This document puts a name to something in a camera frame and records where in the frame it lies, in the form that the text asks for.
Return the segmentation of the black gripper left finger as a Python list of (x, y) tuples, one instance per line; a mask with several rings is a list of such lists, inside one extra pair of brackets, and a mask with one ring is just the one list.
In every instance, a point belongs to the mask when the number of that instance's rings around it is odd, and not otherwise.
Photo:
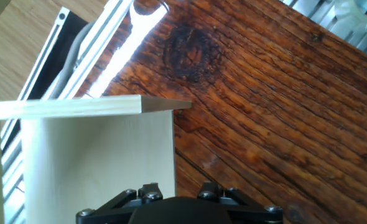
[(144, 184), (138, 190), (126, 189), (96, 210), (78, 212), (76, 224), (128, 223), (137, 208), (163, 198), (158, 183)]

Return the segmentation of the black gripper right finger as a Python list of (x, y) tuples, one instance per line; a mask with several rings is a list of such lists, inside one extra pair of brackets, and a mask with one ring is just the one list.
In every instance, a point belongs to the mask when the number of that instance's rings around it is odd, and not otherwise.
[(224, 189), (215, 182), (204, 182), (197, 199), (211, 202), (212, 210), (227, 214), (232, 223), (283, 224), (281, 207), (261, 205), (236, 187)]

